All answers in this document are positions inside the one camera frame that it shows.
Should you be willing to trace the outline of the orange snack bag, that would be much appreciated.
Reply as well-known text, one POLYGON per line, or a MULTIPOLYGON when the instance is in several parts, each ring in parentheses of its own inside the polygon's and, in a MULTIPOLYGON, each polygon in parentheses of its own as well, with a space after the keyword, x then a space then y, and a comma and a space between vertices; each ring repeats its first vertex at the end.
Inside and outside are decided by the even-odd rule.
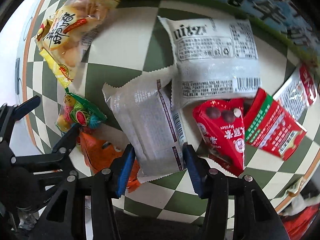
POLYGON ((92 135, 80 131, 78 142, 84 156, 85 164, 93 174, 103 168, 109 168, 112 161, 123 155, 123 151, 112 143, 97 139, 92 135))

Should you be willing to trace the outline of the red chocolate ball pouch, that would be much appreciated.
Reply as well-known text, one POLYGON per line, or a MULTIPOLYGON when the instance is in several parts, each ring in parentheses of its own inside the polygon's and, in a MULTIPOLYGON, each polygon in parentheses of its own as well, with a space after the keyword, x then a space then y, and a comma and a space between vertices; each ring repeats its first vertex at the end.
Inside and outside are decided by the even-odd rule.
POLYGON ((244 100, 208 100, 193 109, 208 158, 235 176, 244 171, 245 127, 244 100))

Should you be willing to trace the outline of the green bubble gum candy bag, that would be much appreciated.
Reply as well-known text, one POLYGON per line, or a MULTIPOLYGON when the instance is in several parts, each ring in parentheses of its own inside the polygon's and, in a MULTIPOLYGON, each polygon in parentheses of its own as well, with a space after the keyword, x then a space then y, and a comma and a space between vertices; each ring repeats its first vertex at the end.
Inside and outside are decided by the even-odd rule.
POLYGON ((106 121, 107 116, 95 104, 67 91, 55 125, 62 133, 68 132, 74 125, 80 125, 85 133, 91 134, 106 121))

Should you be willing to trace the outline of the red green snack packet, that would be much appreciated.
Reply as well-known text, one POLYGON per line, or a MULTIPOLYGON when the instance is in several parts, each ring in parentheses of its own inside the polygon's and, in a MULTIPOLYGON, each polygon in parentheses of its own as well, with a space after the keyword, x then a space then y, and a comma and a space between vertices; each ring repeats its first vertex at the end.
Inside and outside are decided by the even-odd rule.
POLYGON ((244 116, 244 127, 247 144, 283 161, 293 155, 306 135, 306 129, 262 88, 244 116))

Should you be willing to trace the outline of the white nitz snack packet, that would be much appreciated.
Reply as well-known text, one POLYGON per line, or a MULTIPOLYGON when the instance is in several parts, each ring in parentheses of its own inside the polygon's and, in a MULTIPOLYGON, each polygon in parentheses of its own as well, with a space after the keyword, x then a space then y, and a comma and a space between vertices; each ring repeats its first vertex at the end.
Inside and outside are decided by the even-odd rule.
POLYGON ((260 66, 249 20, 159 21, 168 33, 177 71, 172 109, 195 101, 255 97, 260 66))

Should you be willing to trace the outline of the white red sauce packet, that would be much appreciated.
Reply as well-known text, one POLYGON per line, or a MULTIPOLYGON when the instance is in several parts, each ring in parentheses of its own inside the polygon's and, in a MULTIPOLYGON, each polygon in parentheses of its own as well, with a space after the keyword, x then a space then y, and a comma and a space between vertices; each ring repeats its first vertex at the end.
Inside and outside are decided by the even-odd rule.
POLYGON ((313 76, 302 63, 274 94, 273 99, 295 120, 317 100, 317 89, 313 76))

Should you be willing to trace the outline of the yellow rice cracker bag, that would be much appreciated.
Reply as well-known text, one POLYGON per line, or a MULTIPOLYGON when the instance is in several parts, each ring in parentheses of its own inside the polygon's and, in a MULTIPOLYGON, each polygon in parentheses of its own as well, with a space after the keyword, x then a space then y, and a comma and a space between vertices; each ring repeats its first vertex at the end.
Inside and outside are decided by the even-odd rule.
POLYGON ((120 1, 67 0, 42 22, 35 41, 40 55, 63 88, 73 82, 100 26, 120 1))

